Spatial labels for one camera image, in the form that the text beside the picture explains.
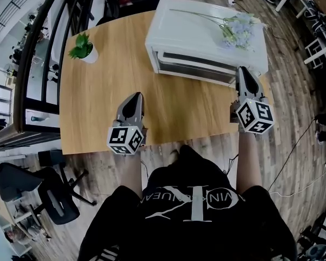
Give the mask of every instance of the black t-shirt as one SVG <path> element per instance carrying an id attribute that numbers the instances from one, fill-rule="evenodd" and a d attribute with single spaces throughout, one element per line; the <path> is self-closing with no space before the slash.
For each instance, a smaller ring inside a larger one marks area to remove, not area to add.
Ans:
<path id="1" fill-rule="evenodd" d="M 94 218 L 78 260 L 277 256 L 297 260 L 297 249 L 269 193 L 257 186 L 240 196 L 215 164 L 199 159 L 154 170 L 143 199 L 118 187 Z"/>

